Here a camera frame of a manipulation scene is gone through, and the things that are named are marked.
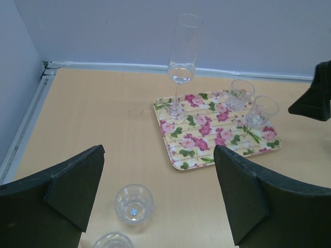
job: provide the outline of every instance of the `shot glass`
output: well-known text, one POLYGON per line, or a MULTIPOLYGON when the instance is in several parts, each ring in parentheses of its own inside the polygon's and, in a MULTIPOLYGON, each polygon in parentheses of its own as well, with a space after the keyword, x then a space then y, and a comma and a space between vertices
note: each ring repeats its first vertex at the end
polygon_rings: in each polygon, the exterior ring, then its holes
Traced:
POLYGON ((255 88, 248 81, 240 79, 234 80, 231 83, 231 90, 225 104, 231 111, 243 110, 254 93, 255 88))
POLYGON ((261 127, 278 112, 279 106, 274 99, 267 96, 258 96, 245 116, 245 123, 252 128, 261 127))
POLYGON ((133 243, 125 234, 110 232, 101 236, 93 248, 133 248, 133 243))
POLYGON ((138 225, 151 216, 154 200, 148 188, 141 184, 130 184, 118 192, 114 207, 121 221, 138 225))

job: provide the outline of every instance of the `pink flower print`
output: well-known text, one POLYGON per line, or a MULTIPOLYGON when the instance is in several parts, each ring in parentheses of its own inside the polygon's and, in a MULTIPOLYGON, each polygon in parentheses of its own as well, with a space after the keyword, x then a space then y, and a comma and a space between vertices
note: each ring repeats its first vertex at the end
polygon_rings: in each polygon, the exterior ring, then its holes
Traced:
POLYGON ((184 138, 190 138, 190 139, 193 139, 193 136, 192 136, 192 134, 188 133, 188 134, 185 134, 185 135, 184 135, 184 138))
POLYGON ((273 127, 265 126, 262 132, 262 137, 267 141, 274 141, 276 139, 277 132, 273 127))
POLYGON ((193 104, 196 105, 196 107, 199 106, 199 105, 203 105, 204 104, 203 99, 201 97, 198 97, 198 96, 195 96, 192 99, 192 102, 193 102, 193 104))
POLYGON ((170 124, 170 123, 167 123, 166 121, 164 121, 161 125, 162 127, 162 130, 165 132, 165 133, 171 133, 175 130, 175 124, 170 124))
POLYGON ((195 146, 198 147, 201 151, 209 150, 208 144, 202 138, 195 138, 195 146))
POLYGON ((273 131, 263 132, 262 137, 267 141, 274 141, 276 139, 276 133, 273 131))
POLYGON ((206 118, 203 115, 197 114, 197 116, 194 118, 196 123, 199 125, 205 125, 207 123, 206 118))
POLYGON ((195 97, 195 95, 193 95, 193 94, 185 95, 185 100, 188 102, 191 102, 194 97, 195 97))
POLYGON ((199 168, 199 167, 202 167, 203 165, 198 165, 197 163, 194 164, 194 168, 199 168))
POLYGON ((209 135, 210 132, 211 132, 211 127, 210 127, 210 124, 207 123, 206 125, 203 125, 200 129, 199 129, 199 132, 201 133, 202 137, 206 136, 206 135, 209 135))
POLYGON ((198 147, 201 151, 209 150, 208 144, 202 138, 193 137, 192 134, 188 133, 184 135, 184 138, 189 138, 194 141, 196 147, 198 147))
POLYGON ((271 150, 271 149, 263 148, 263 149, 260 149, 259 152, 264 153, 264 152, 268 152, 268 151, 270 151, 270 150, 271 150))
POLYGON ((226 121, 229 118, 229 111, 219 113, 217 116, 218 121, 226 121))
POLYGON ((222 137, 224 140, 226 140, 226 141, 230 141, 230 140, 232 140, 232 139, 233 139, 233 134, 232 134, 231 129, 229 129, 229 130, 223 130, 223 131, 221 132, 221 137, 222 137))
POLYGON ((189 138, 185 138, 180 142, 180 145, 184 149, 192 149, 195 146, 195 142, 189 138))
POLYGON ((160 120, 160 129, 161 129, 161 133, 162 133, 162 136, 165 137, 166 135, 166 132, 163 130, 163 124, 165 124, 166 121, 165 120, 160 120))
POLYGON ((220 113, 225 113, 228 111, 227 107, 225 106, 224 103, 217 103, 216 105, 216 109, 218 110, 218 112, 220 113))
POLYGON ((185 95, 185 100, 188 101, 192 107, 199 107, 199 104, 204 104, 200 97, 193 94, 185 95))
POLYGON ((275 133, 275 135, 277 135, 277 132, 276 130, 274 129, 274 127, 268 127, 268 126, 265 126, 263 129, 262 129, 263 132, 267 132, 267 131, 272 131, 275 133))
POLYGON ((210 119, 208 116, 205 116, 205 119, 207 121, 207 124, 211 123, 212 119, 210 119))
POLYGON ((216 132, 217 132, 217 133, 220 133, 220 132, 222 132, 223 130, 224 130, 224 128, 217 128, 217 129, 216 129, 216 132))
POLYGON ((234 118, 231 120, 231 122, 235 123, 237 127, 243 127, 244 126, 244 115, 242 115, 242 118, 239 118, 237 115, 234 116, 234 118))
POLYGON ((218 100, 219 96, 220 96, 220 93, 219 91, 213 91, 212 92, 212 95, 213 95, 213 99, 214 100, 218 100))
POLYGON ((215 146, 220 145, 220 146, 226 146, 225 144, 225 139, 218 137, 214 139, 215 141, 215 146))

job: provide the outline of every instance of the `floral tray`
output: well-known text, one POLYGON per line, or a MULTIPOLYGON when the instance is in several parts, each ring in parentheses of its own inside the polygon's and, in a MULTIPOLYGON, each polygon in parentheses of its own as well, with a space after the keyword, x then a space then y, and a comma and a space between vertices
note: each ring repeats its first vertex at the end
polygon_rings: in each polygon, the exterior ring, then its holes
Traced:
POLYGON ((244 125, 245 109, 229 111, 225 102, 228 91, 200 93, 179 97, 187 111, 187 119, 179 124, 171 122, 168 108, 173 98, 155 101, 154 110, 172 165, 179 170, 214 164, 216 145, 224 145, 248 157, 279 149, 281 139, 270 123, 259 129, 244 125))

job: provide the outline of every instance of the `green leaf print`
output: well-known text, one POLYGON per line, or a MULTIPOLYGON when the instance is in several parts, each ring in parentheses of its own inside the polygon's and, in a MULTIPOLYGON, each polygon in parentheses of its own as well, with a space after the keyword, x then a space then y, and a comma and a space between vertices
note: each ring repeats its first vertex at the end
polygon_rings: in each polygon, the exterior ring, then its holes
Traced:
POLYGON ((250 154, 253 154, 253 153, 254 153, 253 150, 251 150, 251 149, 247 149, 247 151, 245 151, 245 152, 243 153, 243 155, 245 156, 245 155, 250 155, 250 154))
POLYGON ((206 93, 199 93, 199 96, 201 96, 203 100, 208 100, 208 95, 206 93))
POLYGON ((183 165, 180 167, 181 169, 188 169, 190 166, 188 163, 184 162, 183 165))
POLYGON ((187 150, 182 149, 182 150, 179 151, 179 154, 183 155, 184 157, 187 157, 187 156, 190 155, 190 152, 187 151, 187 150))
POLYGON ((236 134, 236 135, 233 137, 233 140, 239 142, 239 141, 240 141, 240 135, 239 135, 239 134, 236 134))
POLYGON ((234 135, 233 140, 231 140, 231 144, 237 146, 239 141, 240 141, 240 135, 236 134, 234 135))
POLYGON ((268 142, 267 147, 275 148, 275 143, 273 142, 268 142))
POLYGON ((254 134, 254 133, 251 132, 251 131, 248 131, 247 133, 248 133, 250 136, 252 136, 253 140, 255 140, 258 144, 260 143, 260 140, 261 140, 260 137, 258 137, 256 134, 254 134))
POLYGON ((182 128, 176 128, 175 132, 171 133, 170 136, 173 138, 178 138, 178 134, 181 134, 182 130, 182 128))
POLYGON ((189 151, 188 154, 190 155, 191 158, 193 158, 195 155, 195 151, 189 151))
POLYGON ((182 130, 183 130, 183 128, 176 128, 175 133, 176 134, 181 134, 182 130))
POLYGON ((188 120, 189 122, 192 122, 192 121, 193 121, 193 116, 188 115, 188 116, 187 116, 187 120, 188 120))
POLYGON ((213 163, 214 162, 214 159, 210 158, 210 157, 202 157, 200 158, 203 162, 206 162, 206 163, 213 163))
POLYGON ((155 108, 156 110, 159 110, 159 109, 161 109, 161 108, 163 107, 162 104, 160 104, 160 105, 156 105, 156 103, 153 103, 153 105, 154 105, 154 108, 155 108))
POLYGON ((211 111, 216 111, 216 109, 215 109, 215 102, 210 102, 210 104, 208 104, 209 105, 209 110, 211 110, 211 111))
POLYGON ((196 125, 195 122, 194 122, 193 116, 188 115, 187 116, 187 120, 189 121, 189 125, 190 126, 193 126, 194 127, 196 125))

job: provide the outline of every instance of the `glass stem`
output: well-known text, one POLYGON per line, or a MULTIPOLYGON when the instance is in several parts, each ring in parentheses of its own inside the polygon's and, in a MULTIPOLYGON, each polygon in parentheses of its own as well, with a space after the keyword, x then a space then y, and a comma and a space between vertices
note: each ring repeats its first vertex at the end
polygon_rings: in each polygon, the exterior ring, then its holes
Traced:
POLYGON ((179 84, 176 84, 176 95, 175 95, 175 108, 176 109, 179 109, 179 101, 178 101, 178 97, 177 97, 177 95, 178 95, 178 86, 179 86, 179 84))

